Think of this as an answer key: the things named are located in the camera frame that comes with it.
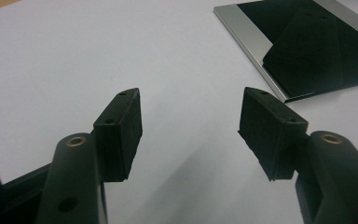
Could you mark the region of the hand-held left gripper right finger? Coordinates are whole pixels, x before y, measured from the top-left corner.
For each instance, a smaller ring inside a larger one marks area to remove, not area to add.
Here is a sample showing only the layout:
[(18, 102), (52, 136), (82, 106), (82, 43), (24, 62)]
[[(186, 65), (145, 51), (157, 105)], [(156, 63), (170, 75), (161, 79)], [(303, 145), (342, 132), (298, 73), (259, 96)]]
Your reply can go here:
[(270, 181), (297, 176), (304, 223), (358, 224), (358, 150), (342, 135), (307, 128), (268, 92), (244, 89), (239, 134)]

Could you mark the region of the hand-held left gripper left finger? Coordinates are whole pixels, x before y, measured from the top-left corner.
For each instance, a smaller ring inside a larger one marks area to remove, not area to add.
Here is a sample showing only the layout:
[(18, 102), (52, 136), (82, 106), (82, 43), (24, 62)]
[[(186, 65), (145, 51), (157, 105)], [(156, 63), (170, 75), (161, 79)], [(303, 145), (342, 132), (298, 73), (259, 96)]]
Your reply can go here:
[(118, 93), (90, 133), (56, 146), (35, 224), (107, 224), (104, 184), (122, 182), (143, 134), (140, 90)]

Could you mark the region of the silver frame with black kickstand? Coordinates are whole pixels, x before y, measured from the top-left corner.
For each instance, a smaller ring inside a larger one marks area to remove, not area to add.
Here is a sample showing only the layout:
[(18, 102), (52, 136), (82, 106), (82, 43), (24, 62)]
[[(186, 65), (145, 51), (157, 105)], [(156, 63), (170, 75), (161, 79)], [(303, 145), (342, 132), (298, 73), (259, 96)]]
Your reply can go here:
[(256, 0), (213, 12), (281, 101), (358, 86), (358, 14), (338, 0)]

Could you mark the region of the white table sheet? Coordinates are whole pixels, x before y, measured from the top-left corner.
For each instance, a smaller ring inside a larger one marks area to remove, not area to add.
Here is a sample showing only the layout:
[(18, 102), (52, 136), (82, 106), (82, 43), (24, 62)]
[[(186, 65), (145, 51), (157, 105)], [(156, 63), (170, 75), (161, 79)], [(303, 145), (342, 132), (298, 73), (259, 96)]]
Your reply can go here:
[(0, 8), (0, 178), (52, 160), (113, 97), (141, 93), (129, 178), (109, 224), (303, 224), (295, 184), (269, 181), (238, 133), (267, 88), (214, 15), (244, 0), (20, 0)]

